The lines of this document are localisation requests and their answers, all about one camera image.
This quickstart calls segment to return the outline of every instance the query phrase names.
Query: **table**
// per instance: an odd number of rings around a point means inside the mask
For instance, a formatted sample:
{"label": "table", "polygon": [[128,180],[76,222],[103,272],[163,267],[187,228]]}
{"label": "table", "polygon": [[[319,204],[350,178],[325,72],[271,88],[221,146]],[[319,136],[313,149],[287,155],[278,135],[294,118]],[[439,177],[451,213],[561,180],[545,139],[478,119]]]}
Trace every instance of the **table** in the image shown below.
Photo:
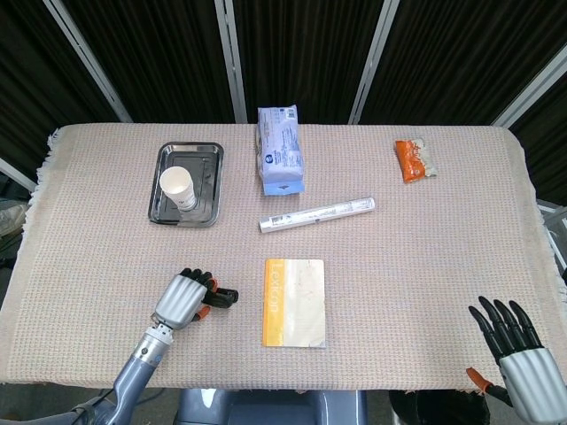
{"label": "table", "polygon": [[[213,271],[240,300],[177,332],[151,386],[469,389],[469,366],[498,382],[467,311],[478,295],[523,305],[567,372],[562,286],[510,132],[305,125],[299,136],[306,192],[265,198],[253,125],[61,128],[0,311],[0,381],[110,387],[184,267]],[[393,141],[418,136],[439,176],[404,184]],[[147,218],[158,150],[172,141],[224,147],[211,228]],[[368,196],[372,213],[259,231],[262,216]],[[326,349],[261,346],[267,258],[324,260]]]}

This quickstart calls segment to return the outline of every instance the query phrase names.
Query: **stainless steel tray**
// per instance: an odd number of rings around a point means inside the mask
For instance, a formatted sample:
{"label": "stainless steel tray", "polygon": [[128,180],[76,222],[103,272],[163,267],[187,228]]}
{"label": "stainless steel tray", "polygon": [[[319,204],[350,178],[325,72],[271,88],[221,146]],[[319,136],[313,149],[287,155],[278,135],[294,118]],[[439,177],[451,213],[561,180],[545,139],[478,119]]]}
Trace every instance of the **stainless steel tray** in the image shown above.
{"label": "stainless steel tray", "polygon": [[[206,228],[219,215],[222,157],[224,149],[217,143],[171,142],[159,150],[156,172],[151,188],[150,221],[158,224]],[[159,186],[159,177],[166,168],[182,166],[193,179],[197,205],[188,212],[180,212]]]}

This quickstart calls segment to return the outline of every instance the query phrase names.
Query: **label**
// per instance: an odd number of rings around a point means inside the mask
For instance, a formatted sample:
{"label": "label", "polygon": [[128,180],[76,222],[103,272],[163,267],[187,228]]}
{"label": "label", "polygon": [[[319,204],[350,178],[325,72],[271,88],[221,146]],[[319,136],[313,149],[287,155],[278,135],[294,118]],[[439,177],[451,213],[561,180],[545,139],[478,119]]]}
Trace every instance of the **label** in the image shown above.
{"label": "label", "polygon": [[284,344],[285,316],[285,259],[266,261],[264,277],[264,331],[265,346]]}

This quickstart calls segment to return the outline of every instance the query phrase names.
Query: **black curtain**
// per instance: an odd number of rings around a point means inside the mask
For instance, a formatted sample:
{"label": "black curtain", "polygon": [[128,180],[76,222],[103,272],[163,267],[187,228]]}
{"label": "black curtain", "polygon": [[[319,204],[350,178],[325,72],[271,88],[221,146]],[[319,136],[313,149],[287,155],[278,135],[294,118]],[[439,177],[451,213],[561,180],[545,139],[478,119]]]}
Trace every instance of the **black curtain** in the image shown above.
{"label": "black curtain", "polygon": [[489,125],[567,43],[556,0],[402,0],[361,124]]}
{"label": "black curtain", "polygon": [[213,0],[65,0],[136,122],[234,122]]}
{"label": "black curtain", "polygon": [[299,122],[346,124],[382,1],[234,0],[249,122],[297,104]]}
{"label": "black curtain", "polygon": [[0,2],[0,157],[32,180],[47,137],[116,115],[41,0]]}
{"label": "black curtain", "polygon": [[567,205],[567,75],[510,130],[525,148],[538,197]]}

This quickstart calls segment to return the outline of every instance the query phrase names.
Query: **white tube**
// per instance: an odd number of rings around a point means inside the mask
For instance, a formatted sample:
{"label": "white tube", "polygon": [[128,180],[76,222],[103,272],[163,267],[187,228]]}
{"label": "white tube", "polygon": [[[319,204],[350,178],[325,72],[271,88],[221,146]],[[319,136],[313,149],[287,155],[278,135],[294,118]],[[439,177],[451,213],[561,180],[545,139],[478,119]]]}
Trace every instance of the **white tube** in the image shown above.
{"label": "white tube", "polygon": [[373,197],[364,197],[353,201],[341,202],[339,204],[312,208],[299,212],[290,212],[283,215],[275,215],[260,219],[260,231],[262,233],[275,232],[285,228],[296,228],[306,224],[317,224],[321,221],[340,219],[360,213],[369,213],[376,208]]}

